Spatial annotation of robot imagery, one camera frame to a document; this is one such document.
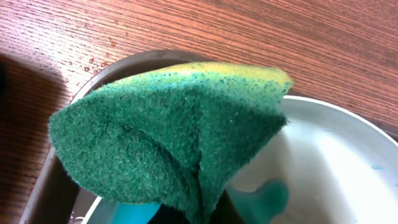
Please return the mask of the green yellow sponge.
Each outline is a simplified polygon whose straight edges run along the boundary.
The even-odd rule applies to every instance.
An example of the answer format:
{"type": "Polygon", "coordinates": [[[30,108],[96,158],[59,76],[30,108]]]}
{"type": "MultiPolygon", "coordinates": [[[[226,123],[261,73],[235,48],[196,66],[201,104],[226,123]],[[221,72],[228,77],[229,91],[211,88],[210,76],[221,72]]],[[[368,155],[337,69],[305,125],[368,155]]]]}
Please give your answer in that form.
{"type": "Polygon", "coordinates": [[[285,126],[292,85],[278,68],[174,65],[92,91],[51,115],[49,137],[84,189],[208,223],[227,183],[285,126]]]}

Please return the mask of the white plate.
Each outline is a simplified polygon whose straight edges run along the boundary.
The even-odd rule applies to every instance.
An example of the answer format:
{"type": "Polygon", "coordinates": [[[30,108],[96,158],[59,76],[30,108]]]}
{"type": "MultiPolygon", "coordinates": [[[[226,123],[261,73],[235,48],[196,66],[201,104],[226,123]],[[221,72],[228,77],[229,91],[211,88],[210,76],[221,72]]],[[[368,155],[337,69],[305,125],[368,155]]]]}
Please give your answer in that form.
{"type": "Polygon", "coordinates": [[[226,188],[212,223],[396,223],[397,143],[364,118],[302,96],[226,188]]]}

